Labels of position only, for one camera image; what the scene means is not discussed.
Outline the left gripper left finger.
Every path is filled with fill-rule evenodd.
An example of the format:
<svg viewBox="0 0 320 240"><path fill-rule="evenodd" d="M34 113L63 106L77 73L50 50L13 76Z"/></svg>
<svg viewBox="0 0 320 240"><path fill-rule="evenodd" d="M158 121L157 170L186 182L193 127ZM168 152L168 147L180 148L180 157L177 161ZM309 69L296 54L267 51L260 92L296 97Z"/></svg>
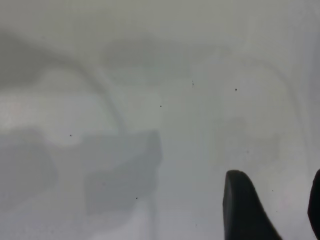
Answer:
<svg viewBox="0 0 320 240"><path fill-rule="evenodd" d="M229 170L225 174L223 226L226 240L280 240L246 173Z"/></svg>

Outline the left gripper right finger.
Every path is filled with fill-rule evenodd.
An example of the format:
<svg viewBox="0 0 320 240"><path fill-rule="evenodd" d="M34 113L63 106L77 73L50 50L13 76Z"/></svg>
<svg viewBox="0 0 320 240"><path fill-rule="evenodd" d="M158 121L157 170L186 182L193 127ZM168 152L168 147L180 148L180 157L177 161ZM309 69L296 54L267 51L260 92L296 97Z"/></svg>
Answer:
<svg viewBox="0 0 320 240"><path fill-rule="evenodd" d="M308 218L311 228L316 237L320 236L320 170L314 176L312 187L310 190L308 210Z"/></svg>

